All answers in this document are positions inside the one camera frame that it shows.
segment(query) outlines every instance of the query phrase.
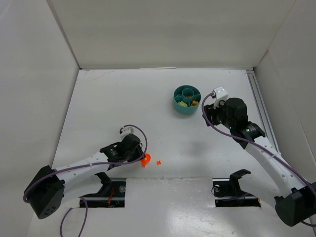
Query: white enclosure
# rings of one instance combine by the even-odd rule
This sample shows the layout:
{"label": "white enclosure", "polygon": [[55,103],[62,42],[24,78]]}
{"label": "white enclosure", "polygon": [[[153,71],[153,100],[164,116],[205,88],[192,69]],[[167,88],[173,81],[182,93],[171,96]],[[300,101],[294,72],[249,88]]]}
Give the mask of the white enclosure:
{"label": "white enclosure", "polygon": [[[181,229],[181,226],[187,226],[186,220],[194,220],[196,226],[196,235],[203,236],[201,230],[208,229],[206,233],[218,233],[219,236],[231,235],[252,237],[266,236],[265,233],[271,233],[273,236],[287,235],[296,237],[299,234],[310,236],[313,230],[309,227],[299,224],[294,228],[284,226],[284,224],[276,218],[276,214],[263,204],[262,208],[244,207],[242,212],[245,217],[239,220],[238,214],[234,215],[234,211],[226,211],[226,208],[214,208],[214,198],[208,199],[213,202],[208,203],[202,200],[204,208],[208,211],[202,211],[203,208],[195,209],[194,217],[189,215],[188,206],[191,206],[187,199],[191,199],[198,205],[199,197],[187,196],[183,204],[178,203],[178,199],[171,194],[166,196],[165,202],[174,203],[177,206],[177,213],[186,215],[182,220],[172,212],[172,204],[154,204],[155,199],[161,199],[161,193],[167,190],[181,189],[181,182],[176,180],[166,180],[166,178],[198,178],[198,177],[229,177],[230,174],[247,169],[251,171],[251,178],[261,180],[261,184],[268,183],[272,189],[277,189],[273,185],[271,177],[264,171],[261,165],[250,154],[243,150],[233,139],[221,136],[216,131],[207,127],[202,118],[202,112],[199,108],[193,115],[184,116],[178,114],[172,106],[172,95],[174,89],[182,84],[191,84],[199,89],[202,97],[208,94],[212,89],[221,84],[231,97],[242,98],[247,104],[247,113],[249,119],[260,123],[260,116],[257,110],[254,94],[248,80],[246,70],[232,69],[210,69],[210,68],[189,68],[189,69],[148,69],[148,70],[80,70],[76,85],[73,91],[71,102],[66,115],[66,120],[62,130],[62,134],[57,147],[53,168],[59,168],[67,164],[78,162],[84,158],[90,157],[101,147],[110,143],[119,141],[118,129],[124,124],[135,124],[144,130],[148,139],[148,150],[151,154],[151,162],[144,168],[141,163],[137,162],[124,167],[114,168],[107,172],[111,178],[156,178],[153,179],[154,194],[147,187],[143,192],[131,191],[136,187],[126,187],[126,207],[123,210],[107,209],[92,210],[89,212],[90,219],[108,220],[112,215],[119,213],[126,217],[122,222],[106,221],[102,226],[94,230],[94,221],[89,221],[86,226],[86,235],[92,233],[107,232],[114,237],[125,236],[126,233],[134,233],[132,236],[146,236],[146,233],[154,231],[151,222],[156,221],[163,223],[162,232],[152,234],[156,237],[183,235],[182,231],[174,231]],[[145,141],[139,136],[143,145]],[[173,187],[161,188],[158,184],[175,182]],[[196,192],[204,190],[212,195],[209,191],[211,183],[203,184]],[[192,187],[187,186],[185,189],[191,193]],[[151,192],[157,198],[145,193]],[[139,205],[141,200],[147,199],[150,208],[144,208],[141,211]],[[160,205],[165,205],[166,209],[162,209]],[[78,207],[78,201],[74,200],[66,203],[59,211],[49,216],[45,223],[39,220],[36,215],[33,216],[29,230],[29,236],[40,237],[45,232],[52,235],[58,234],[60,220],[67,208]],[[253,220],[253,216],[257,213],[260,217],[261,225],[259,228],[248,230],[245,228],[249,221]],[[147,221],[142,223],[147,228],[134,227],[135,224],[146,216]],[[76,236],[81,226],[82,216],[72,218],[70,223],[74,223],[69,228],[70,236]],[[225,224],[219,219],[231,220],[232,223],[238,221],[237,226],[226,228]],[[214,223],[214,226],[207,225],[205,222]],[[124,225],[124,233],[120,231],[121,225]],[[189,231],[188,236],[196,236]]]}
{"label": "white enclosure", "polygon": [[82,68],[253,67],[294,0],[50,0]]}
{"label": "white enclosure", "polygon": [[[284,226],[274,210],[262,208],[214,208],[210,178],[127,179],[125,208],[91,208],[82,236],[113,237],[312,237],[303,225]],[[58,236],[68,207],[39,220],[36,216],[28,237]],[[84,209],[75,208],[65,221],[63,234],[77,237]]]}

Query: orange object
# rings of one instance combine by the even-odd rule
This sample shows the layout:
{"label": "orange object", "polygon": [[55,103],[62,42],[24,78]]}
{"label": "orange object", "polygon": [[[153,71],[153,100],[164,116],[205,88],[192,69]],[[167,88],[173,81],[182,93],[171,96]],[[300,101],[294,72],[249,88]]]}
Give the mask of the orange object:
{"label": "orange object", "polygon": [[108,199],[108,207],[110,207],[110,205],[111,205],[113,194],[114,194],[114,188],[111,189],[111,195]]}
{"label": "orange object", "polygon": [[147,165],[147,163],[150,162],[150,160],[151,160],[150,154],[146,153],[145,158],[142,159],[142,165],[145,167]]}

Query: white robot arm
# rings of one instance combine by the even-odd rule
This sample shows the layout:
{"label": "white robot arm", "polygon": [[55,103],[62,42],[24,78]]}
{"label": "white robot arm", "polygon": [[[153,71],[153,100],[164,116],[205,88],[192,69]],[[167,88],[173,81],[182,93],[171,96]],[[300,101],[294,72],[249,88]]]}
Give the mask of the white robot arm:
{"label": "white robot arm", "polygon": [[39,219],[53,214],[63,202],[87,194],[107,193],[112,181],[106,171],[144,157],[147,146],[143,152],[133,128],[125,127],[120,133],[121,142],[106,146],[86,159],[56,169],[47,165],[39,170],[23,196]]}
{"label": "white robot arm", "polygon": [[[216,99],[214,104],[204,105],[209,96]],[[240,170],[230,176],[224,190],[217,189],[216,196],[251,193],[274,207],[280,219],[289,226],[316,214],[316,182],[308,183],[291,168],[273,148],[262,129],[248,121],[247,106],[243,100],[228,99],[227,91],[220,86],[204,99],[202,110],[206,124],[238,142],[275,183],[263,184],[250,171]],[[231,135],[217,129],[215,126],[219,124],[228,128]]]}

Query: teal bowl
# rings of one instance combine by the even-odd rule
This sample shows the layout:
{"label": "teal bowl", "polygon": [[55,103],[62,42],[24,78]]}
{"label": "teal bowl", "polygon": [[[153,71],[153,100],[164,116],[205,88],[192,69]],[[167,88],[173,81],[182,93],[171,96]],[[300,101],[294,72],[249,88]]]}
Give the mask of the teal bowl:
{"label": "teal bowl", "polygon": [[[192,105],[193,101],[197,101],[197,105]],[[179,102],[184,102],[187,107],[179,105]],[[201,94],[193,86],[182,85],[178,87],[173,93],[174,109],[183,115],[192,115],[198,109],[201,102]]]}

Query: purple cable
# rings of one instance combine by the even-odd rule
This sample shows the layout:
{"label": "purple cable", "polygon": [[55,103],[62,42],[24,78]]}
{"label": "purple cable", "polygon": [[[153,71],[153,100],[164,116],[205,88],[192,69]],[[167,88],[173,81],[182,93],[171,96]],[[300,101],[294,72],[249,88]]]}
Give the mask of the purple cable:
{"label": "purple cable", "polygon": [[240,198],[245,198],[246,196],[248,196],[249,193],[245,193],[239,197],[232,197],[232,198],[228,198],[228,199],[221,199],[221,201],[234,201],[234,200],[238,200]]}
{"label": "purple cable", "polygon": [[29,203],[28,200],[27,200],[27,196],[28,196],[30,190],[32,190],[33,188],[35,188],[35,187],[36,187],[40,182],[42,182],[43,180],[45,180],[45,179],[47,179],[47,178],[50,178],[51,176],[53,176],[53,175],[55,175],[55,174],[63,173],[63,172],[66,172],[66,171],[69,171],[69,170],[74,170],[74,169],[86,168],[86,167],[90,167],[91,165],[100,165],[100,164],[114,164],[114,165],[119,164],[119,165],[126,165],[126,164],[133,164],[133,163],[136,163],[136,162],[140,161],[140,160],[144,157],[144,155],[145,155],[145,153],[146,153],[146,151],[147,151],[147,146],[148,146],[148,144],[147,144],[147,137],[146,137],[145,133],[143,132],[143,130],[141,130],[139,127],[137,127],[137,126],[135,126],[135,125],[128,124],[128,125],[125,125],[125,126],[123,126],[123,127],[135,127],[135,128],[137,128],[137,129],[143,134],[143,136],[144,136],[144,138],[145,138],[145,143],[146,143],[146,144],[145,144],[145,149],[144,149],[143,154],[142,154],[138,159],[136,159],[136,160],[134,160],[134,161],[131,161],[131,162],[126,162],[126,163],[119,163],[119,162],[96,162],[96,163],[92,163],[92,164],[83,164],[83,165],[78,165],[78,166],[74,166],[74,167],[69,167],[69,168],[66,168],[66,169],[61,169],[61,170],[52,172],[52,173],[47,174],[47,175],[45,175],[44,177],[40,178],[40,179],[37,180],[36,182],[34,182],[34,183],[24,192],[24,194],[23,194],[23,201],[26,202],[26,203]]}
{"label": "purple cable", "polygon": [[[79,232],[79,235],[78,237],[81,236],[82,234],[82,231],[83,231],[83,228],[84,228],[84,225],[85,225],[85,222],[87,221],[87,216],[88,216],[88,203],[86,201],[86,199],[84,199],[83,197],[80,197],[80,199],[84,202],[84,206],[85,206],[85,215],[84,215],[84,220],[83,220],[83,224],[82,224],[82,227],[80,229],[80,232]],[[73,208],[69,208],[69,210],[66,212],[66,214],[64,215],[63,219],[61,220],[61,223],[60,223],[60,228],[59,228],[59,233],[60,233],[60,237],[63,237],[63,224],[64,224],[64,221],[65,221],[65,218],[66,216],[68,215],[68,213],[72,210]]]}
{"label": "purple cable", "polygon": [[[244,138],[241,138],[241,137],[237,137],[237,136],[234,136],[234,135],[230,135],[228,133],[225,133],[221,130],[219,130],[218,128],[216,128],[211,122],[210,120],[207,118],[206,116],[206,112],[205,112],[205,108],[204,108],[204,105],[205,105],[205,102],[206,100],[208,99],[208,97],[211,96],[211,93],[208,94],[202,101],[202,115],[203,115],[203,118],[205,119],[206,123],[208,125],[210,125],[215,131],[227,136],[227,137],[232,137],[234,139],[237,139],[237,140],[240,140],[240,141],[244,141],[244,142],[247,142],[247,143],[250,143],[256,147],[259,147],[261,150],[263,150],[264,152],[268,153],[269,155],[271,155],[274,159],[276,159],[279,163],[281,163],[285,168],[287,168],[288,170],[290,170],[292,173],[294,173],[300,180],[302,180],[302,182],[311,190],[312,194],[315,196],[316,198],[316,191],[312,188],[312,186],[310,185],[310,183],[299,173],[297,172],[295,169],[293,169],[291,166],[289,166],[287,163],[285,163],[284,161],[282,161],[279,157],[277,157],[275,154],[273,154],[272,152],[270,152],[268,149],[264,148],[263,146],[253,142],[253,141],[250,141],[250,140],[247,140],[247,139],[244,139]],[[316,227],[316,225],[312,225],[312,224],[308,224],[306,222],[302,222],[303,224],[305,225],[308,225],[308,226],[311,226],[311,227]]]}

